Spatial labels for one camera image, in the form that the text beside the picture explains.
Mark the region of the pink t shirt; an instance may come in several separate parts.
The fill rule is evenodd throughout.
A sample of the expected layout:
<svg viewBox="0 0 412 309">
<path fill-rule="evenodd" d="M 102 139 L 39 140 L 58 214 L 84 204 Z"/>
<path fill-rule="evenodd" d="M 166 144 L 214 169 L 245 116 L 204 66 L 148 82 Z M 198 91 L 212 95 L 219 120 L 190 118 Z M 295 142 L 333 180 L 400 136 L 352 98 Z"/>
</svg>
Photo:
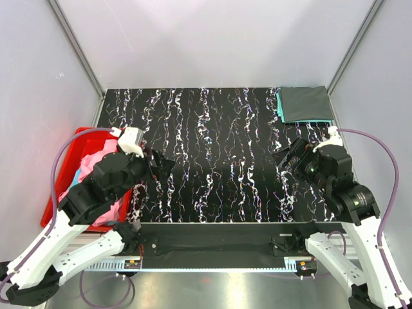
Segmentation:
<svg viewBox="0 0 412 309">
<path fill-rule="evenodd" d="M 79 168 L 76 170 L 81 170 L 79 175 L 79 183 L 87 177 L 87 175 L 92 172 L 93 167 L 96 163 L 100 162 L 103 157 L 109 153 L 117 152 L 117 139 L 103 139 L 103 140 L 86 140 L 84 147 L 80 149 L 80 161 Z M 58 201 L 61 201 L 68 191 L 72 188 L 69 184 L 66 191 L 59 194 Z M 121 220 L 121 212 L 123 207 L 123 198 L 112 204 L 109 211 L 99 216 L 92 227 L 108 227 L 114 225 L 115 222 Z"/>
</svg>

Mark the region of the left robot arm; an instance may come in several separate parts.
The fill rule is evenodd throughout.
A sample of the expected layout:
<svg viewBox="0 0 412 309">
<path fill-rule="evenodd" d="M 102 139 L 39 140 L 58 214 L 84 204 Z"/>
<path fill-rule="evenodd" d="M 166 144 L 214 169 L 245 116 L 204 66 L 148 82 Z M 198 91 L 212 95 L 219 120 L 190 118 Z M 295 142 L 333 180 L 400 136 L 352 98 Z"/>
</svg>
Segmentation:
<svg viewBox="0 0 412 309">
<path fill-rule="evenodd" d="M 112 255 L 142 248 L 139 228 L 120 222 L 99 239 L 67 254 L 63 250 L 136 184 L 165 184 L 175 162 L 159 151 L 151 156 L 109 153 L 59 203 L 57 219 L 18 258 L 1 263 L 1 282 L 10 284 L 6 301 L 38 306 L 71 277 Z"/>
</svg>

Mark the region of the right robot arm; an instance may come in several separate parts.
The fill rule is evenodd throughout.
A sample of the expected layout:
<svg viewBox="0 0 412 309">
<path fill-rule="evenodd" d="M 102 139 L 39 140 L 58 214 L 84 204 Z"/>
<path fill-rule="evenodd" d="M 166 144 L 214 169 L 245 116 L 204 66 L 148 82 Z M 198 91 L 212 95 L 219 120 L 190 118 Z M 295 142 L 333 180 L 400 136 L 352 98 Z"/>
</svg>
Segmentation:
<svg viewBox="0 0 412 309">
<path fill-rule="evenodd" d="M 411 291 L 393 258 L 381 254 L 388 247 L 379 227 L 380 211 L 373 193 L 354 180 L 352 158 L 340 142 L 315 146 L 302 138 L 280 152 L 281 171 L 299 176 L 323 194 L 349 236 L 360 266 L 330 243 L 314 222 L 294 230 L 283 250 L 311 255 L 345 290 L 350 308 L 411 308 Z"/>
</svg>

